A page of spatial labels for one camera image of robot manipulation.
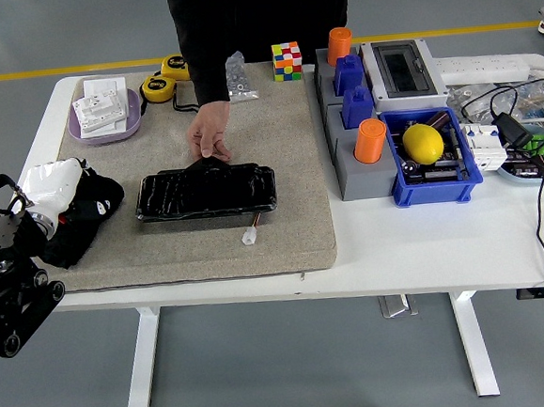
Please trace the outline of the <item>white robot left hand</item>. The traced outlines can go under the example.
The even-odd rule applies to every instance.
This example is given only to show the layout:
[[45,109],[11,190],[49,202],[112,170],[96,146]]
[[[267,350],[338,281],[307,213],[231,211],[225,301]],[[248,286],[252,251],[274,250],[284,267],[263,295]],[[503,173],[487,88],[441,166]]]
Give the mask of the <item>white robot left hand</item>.
[[76,158],[31,167],[20,185],[30,201],[27,211],[47,227],[55,228],[59,214],[75,196],[83,170]]

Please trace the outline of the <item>person's right hand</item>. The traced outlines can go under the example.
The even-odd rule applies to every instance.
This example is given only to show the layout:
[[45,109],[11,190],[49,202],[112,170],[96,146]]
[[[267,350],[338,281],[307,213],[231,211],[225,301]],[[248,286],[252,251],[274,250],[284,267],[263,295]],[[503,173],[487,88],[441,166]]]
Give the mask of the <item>person's right hand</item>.
[[187,130],[187,141],[192,157],[198,161],[213,156],[222,162],[231,160],[225,145],[225,129],[230,114],[230,102],[208,102],[199,107]]

